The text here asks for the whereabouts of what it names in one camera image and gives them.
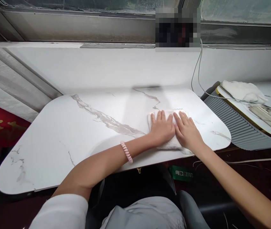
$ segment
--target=person's left hand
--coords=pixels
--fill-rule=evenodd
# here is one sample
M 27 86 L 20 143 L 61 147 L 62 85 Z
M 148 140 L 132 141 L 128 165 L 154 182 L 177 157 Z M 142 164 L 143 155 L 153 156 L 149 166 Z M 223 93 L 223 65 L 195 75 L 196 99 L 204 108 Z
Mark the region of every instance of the person's left hand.
M 154 143 L 155 147 L 161 146 L 169 142 L 175 135 L 175 126 L 173 116 L 170 114 L 166 120 L 165 111 L 159 111 L 157 119 L 154 114 L 151 114 L 151 130 L 148 134 Z

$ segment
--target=window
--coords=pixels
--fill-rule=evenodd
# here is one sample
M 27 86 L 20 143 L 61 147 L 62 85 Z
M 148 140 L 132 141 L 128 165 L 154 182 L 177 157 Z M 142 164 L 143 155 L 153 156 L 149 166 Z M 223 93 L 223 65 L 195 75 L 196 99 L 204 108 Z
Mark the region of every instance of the window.
M 0 0 L 0 4 L 10 9 L 154 15 L 156 8 L 174 8 L 175 0 Z
M 204 44 L 271 45 L 266 0 L 0 0 L 8 41 L 155 43 L 157 8 L 200 8 Z

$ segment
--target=fingers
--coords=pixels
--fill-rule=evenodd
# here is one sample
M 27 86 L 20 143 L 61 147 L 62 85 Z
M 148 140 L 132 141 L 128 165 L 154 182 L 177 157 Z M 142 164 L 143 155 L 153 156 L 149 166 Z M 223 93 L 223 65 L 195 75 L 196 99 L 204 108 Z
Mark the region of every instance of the fingers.
M 173 115 L 172 115 L 172 114 L 170 114 L 170 115 L 168 116 L 167 121 L 168 121 L 169 123 L 172 123 L 172 122 L 173 122 Z
M 179 116 L 175 112 L 174 112 L 174 118 L 176 120 L 178 127 L 182 127 L 183 123 L 182 123 L 181 119 L 179 118 Z
M 165 111 L 164 110 L 161 111 L 161 120 L 166 121 Z
M 179 127 L 177 125 L 175 125 L 175 130 L 176 130 L 176 136 L 178 139 L 183 139 L 184 136 L 183 134 L 181 134 L 180 130 L 179 130 Z
M 189 125 L 189 118 L 187 117 L 187 115 L 182 111 L 179 111 L 179 115 L 181 117 L 182 123 L 184 125 Z
M 193 126 L 195 126 L 195 123 L 194 123 L 194 121 L 193 121 L 193 119 L 191 117 L 189 118 L 189 121 Z
M 151 114 L 151 123 L 155 123 L 155 116 L 154 116 L 154 113 Z
M 161 111 L 158 112 L 157 121 L 161 120 Z

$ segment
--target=white marble tabletop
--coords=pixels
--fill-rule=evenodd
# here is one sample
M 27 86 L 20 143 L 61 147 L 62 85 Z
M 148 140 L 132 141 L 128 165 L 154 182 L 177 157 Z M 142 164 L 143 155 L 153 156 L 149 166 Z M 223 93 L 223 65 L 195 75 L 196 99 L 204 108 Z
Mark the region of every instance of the white marble tabletop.
M 253 83 L 256 85 L 261 92 L 266 96 L 266 98 L 269 100 L 266 102 L 266 105 L 271 107 L 271 82 L 260 82 L 260 83 Z M 225 98 L 232 98 L 230 94 L 227 93 L 226 90 L 224 90 L 221 86 L 217 87 L 218 92 Z M 234 100 L 229 100 L 231 104 L 233 104 L 237 109 L 239 109 L 244 115 L 246 115 L 248 118 L 250 118 L 254 123 L 256 123 L 259 127 L 261 127 L 263 130 L 271 134 L 271 126 L 269 126 L 267 123 L 265 123 L 263 120 L 261 120 L 258 116 L 256 116 L 254 113 L 252 113 L 249 110 L 249 106 L 253 106 L 253 104 L 245 103 L 245 102 L 239 102 Z
M 153 87 L 91 91 L 61 96 L 47 104 L 0 166 L 0 191 L 18 194 L 58 186 L 92 154 L 149 132 L 147 114 L 183 109 L 194 119 L 212 150 L 231 142 L 226 125 L 191 90 Z M 128 170 L 193 156 L 183 151 L 150 150 L 126 163 Z

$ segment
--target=metal window frame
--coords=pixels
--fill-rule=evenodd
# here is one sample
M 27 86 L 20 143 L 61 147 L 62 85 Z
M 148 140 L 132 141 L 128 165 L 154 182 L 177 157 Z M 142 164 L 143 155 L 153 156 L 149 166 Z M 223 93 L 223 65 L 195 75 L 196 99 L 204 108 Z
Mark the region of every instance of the metal window frame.
M 271 45 L 270 24 L 201 21 L 200 29 L 204 44 Z M 9 41 L 154 43 L 155 16 L 0 8 L 0 33 Z

